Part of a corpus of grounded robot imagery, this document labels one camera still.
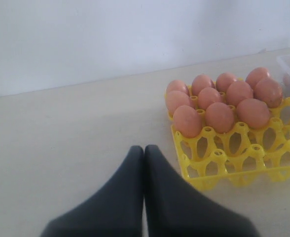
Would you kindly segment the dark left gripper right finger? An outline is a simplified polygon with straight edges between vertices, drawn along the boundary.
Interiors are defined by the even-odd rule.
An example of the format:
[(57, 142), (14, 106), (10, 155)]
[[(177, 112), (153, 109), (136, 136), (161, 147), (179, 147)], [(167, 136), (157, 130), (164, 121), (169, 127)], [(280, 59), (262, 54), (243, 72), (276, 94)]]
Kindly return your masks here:
[(236, 236), (236, 214), (184, 181), (157, 145), (145, 148), (144, 196), (151, 237)]

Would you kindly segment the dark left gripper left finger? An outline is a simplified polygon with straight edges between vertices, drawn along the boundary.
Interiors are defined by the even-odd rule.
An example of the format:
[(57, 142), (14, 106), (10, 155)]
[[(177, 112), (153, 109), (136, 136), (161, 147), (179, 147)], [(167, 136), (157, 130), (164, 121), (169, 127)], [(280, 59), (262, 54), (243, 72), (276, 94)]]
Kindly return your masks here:
[(132, 146), (113, 176), (89, 199), (53, 219), (43, 237), (141, 237), (144, 151)]

